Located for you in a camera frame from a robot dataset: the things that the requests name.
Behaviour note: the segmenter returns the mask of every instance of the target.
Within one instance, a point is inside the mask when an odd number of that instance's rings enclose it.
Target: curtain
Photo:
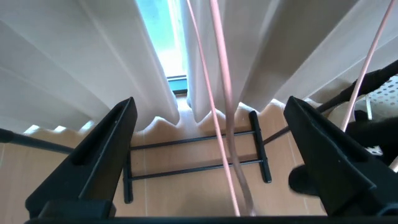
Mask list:
[[[209,112],[197,40],[185,0],[188,104],[196,122]],[[220,65],[208,1],[191,0],[218,110]],[[219,0],[235,108],[261,111],[273,99],[306,99],[356,77],[389,0]],[[369,69],[398,58],[395,6]],[[133,96],[136,131],[179,113],[133,0],[0,2],[0,127],[35,124],[79,130]]]

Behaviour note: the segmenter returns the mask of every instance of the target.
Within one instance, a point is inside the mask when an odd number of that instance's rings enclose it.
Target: wooden floor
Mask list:
[[[196,124],[186,98],[177,98],[180,122],[174,126],[157,119],[146,130],[135,133],[131,144],[138,146],[178,139],[214,135],[213,120],[208,115]],[[240,106],[236,116],[236,131],[249,130],[250,109]],[[259,115],[262,137],[265,139],[286,126],[279,105],[270,104]],[[219,114],[221,127],[224,118]],[[65,130],[60,134],[41,130],[33,137],[75,147],[84,135]],[[252,135],[237,136],[236,148],[241,160],[256,158]],[[0,223],[23,223],[28,219],[25,199],[56,168],[65,155],[30,149],[13,144],[0,144]],[[243,166],[251,188],[258,215],[319,215],[324,214],[317,198],[293,193],[287,184],[289,172],[303,163],[291,134],[266,145],[272,183],[262,181],[258,164]],[[133,175],[151,174],[176,169],[220,164],[216,140],[134,151]],[[234,178],[239,206],[244,214],[243,196]],[[117,216],[233,216],[233,207],[223,169],[180,174],[132,183],[134,201],[126,205],[123,183],[119,180],[114,198]]]

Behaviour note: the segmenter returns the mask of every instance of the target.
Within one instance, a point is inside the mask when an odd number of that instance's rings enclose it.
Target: pink cord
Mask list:
[[[255,216],[253,198],[250,193],[250,188],[239,161],[238,153],[235,150],[234,140],[234,114],[235,108],[233,106],[233,94],[231,77],[229,75],[228,57],[225,48],[225,40],[223,33],[223,25],[221,23],[220,9],[217,0],[210,1],[211,15],[213,18],[214,30],[216,32],[218,58],[221,65],[221,74],[223,81],[224,99],[225,99],[225,115],[226,115],[226,140],[228,144],[229,154],[234,165],[235,174],[238,178],[239,184],[242,188],[243,197],[246,203],[246,210],[250,216]]]
[[[349,121],[349,117],[351,116],[351,113],[352,113],[352,111],[354,109],[354,104],[355,104],[356,98],[358,97],[359,88],[361,87],[363,78],[365,77],[366,70],[369,67],[369,63],[370,63],[370,61],[372,59],[372,56],[373,56],[373,53],[374,53],[374,51],[376,49],[377,43],[379,42],[381,33],[382,33],[384,27],[386,26],[387,18],[388,18],[389,14],[390,14],[390,12],[392,10],[392,7],[393,7],[394,3],[395,3],[395,0],[391,0],[390,5],[388,5],[387,11],[384,14],[383,20],[381,21],[379,29],[376,32],[376,36],[374,36],[373,43],[371,45],[371,48],[369,49],[368,55],[366,56],[365,62],[363,64],[363,66],[362,66],[361,73],[359,74],[359,77],[358,77],[358,79],[356,81],[356,84],[355,84],[355,87],[354,87],[354,91],[353,91],[353,93],[351,95],[351,98],[349,99],[348,109],[347,109],[346,115],[344,117],[344,120],[343,120],[343,122],[342,122],[342,124],[340,126],[340,129],[342,131],[344,131],[344,132],[346,131],[346,128],[347,128],[347,125],[348,125],[348,121]]]
[[[226,159],[226,154],[225,154],[225,149],[224,149],[224,143],[223,143],[223,139],[221,137],[220,126],[218,124],[218,119],[217,119],[217,114],[216,114],[216,107],[215,107],[215,104],[214,104],[213,94],[211,93],[211,86],[210,86],[210,81],[209,81],[209,75],[208,75],[208,72],[207,72],[205,56],[203,54],[203,49],[202,49],[201,41],[200,41],[200,38],[199,38],[199,31],[198,31],[197,23],[196,23],[196,20],[195,20],[195,16],[193,15],[193,11],[192,11],[190,0],[187,0],[187,4],[188,4],[189,11],[191,13],[193,27],[195,28],[195,33],[196,33],[196,36],[197,36],[201,63],[203,65],[203,73],[205,74],[206,87],[207,87],[207,92],[209,94],[209,100],[210,100],[210,105],[211,105],[211,114],[213,115],[213,121],[214,121],[214,125],[215,125],[215,128],[216,128],[216,135],[217,135],[218,145],[220,147],[221,156],[223,158],[223,166],[224,166],[226,178],[227,178],[227,181],[228,181],[229,192],[231,193],[231,198],[232,198],[232,203],[233,203],[233,206],[234,206],[235,215],[238,217],[238,216],[240,216],[239,207],[238,207],[238,201],[236,200],[235,189],[234,189],[234,185],[232,183],[231,171],[229,170],[229,165],[228,165],[228,161]]]

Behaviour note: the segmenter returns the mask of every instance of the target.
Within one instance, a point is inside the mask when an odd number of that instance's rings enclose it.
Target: black stand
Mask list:
[[[264,150],[264,145],[262,143],[261,129],[260,129],[260,125],[259,125],[259,120],[257,118],[257,113],[255,111],[250,112],[249,118],[250,118],[250,123],[251,123],[251,130],[236,132],[234,135],[239,136],[239,135],[243,135],[243,134],[253,134],[254,142],[256,144],[258,158],[248,160],[248,161],[242,161],[241,165],[259,163],[263,181],[265,183],[271,183],[271,180],[272,180],[271,172],[269,170],[266,152]],[[207,136],[207,137],[200,137],[200,138],[183,139],[183,140],[178,140],[178,141],[148,144],[148,145],[144,145],[144,146],[134,146],[134,147],[130,147],[130,150],[134,151],[134,150],[149,149],[149,148],[154,148],[154,147],[171,146],[171,145],[176,145],[176,144],[204,141],[204,140],[216,139],[216,138],[217,138],[217,136]],[[191,173],[191,172],[218,169],[218,168],[222,168],[222,167],[223,167],[222,164],[217,164],[217,165],[212,165],[212,166],[189,168],[189,169],[182,169],[182,170],[175,170],[175,171],[168,171],[168,172],[160,172],[160,173],[156,173],[156,174],[139,175],[139,176],[133,177],[131,174],[131,153],[129,152],[127,155],[127,158],[126,158],[126,162],[124,163],[124,167],[123,167],[124,202],[131,203],[134,200],[134,196],[132,193],[132,181],[133,180],[142,180],[142,179],[148,179],[148,178],[154,178],[154,177],[165,177],[165,176],[176,175],[176,174],[187,174],[187,173]]]

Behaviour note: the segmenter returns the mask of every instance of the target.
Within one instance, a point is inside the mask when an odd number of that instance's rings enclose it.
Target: black bracket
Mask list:
[[[269,170],[268,159],[266,156],[264,145],[262,143],[261,129],[260,129],[257,113],[255,111],[250,112],[249,118],[250,118],[250,123],[251,123],[251,130],[236,132],[236,133],[234,133],[234,135],[239,136],[239,135],[243,135],[243,134],[253,134],[254,142],[256,144],[257,159],[242,161],[241,165],[259,163],[263,181],[265,183],[271,183],[271,181],[272,181],[271,172]],[[148,145],[143,145],[143,146],[134,146],[134,147],[130,147],[130,150],[134,151],[134,150],[140,150],[140,149],[150,149],[150,148],[154,148],[154,147],[171,146],[171,145],[176,145],[176,144],[204,141],[204,140],[216,139],[216,138],[217,138],[217,136],[206,136],[206,137],[199,137],[199,138],[183,139],[183,140],[177,140],[177,141],[148,144]],[[168,172],[160,172],[160,173],[155,173],[155,174],[139,175],[139,176],[133,177],[132,173],[131,173],[131,153],[129,152],[127,155],[127,158],[126,158],[126,162],[123,167],[124,202],[131,203],[134,200],[134,196],[132,193],[132,181],[133,180],[142,180],[142,179],[148,179],[148,178],[154,178],[154,177],[165,177],[165,176],[176,175],[176,174],[186,174],[186,173],[191,173],[191,172],[218,169],[218,168],[222,168],[222,167],[223,167],[222,164],[217,164],[217,165],[212,165],[212,166],[189,168],[189,169],[182,169],[182,170],[175,170],[175,171],[168,171]]]

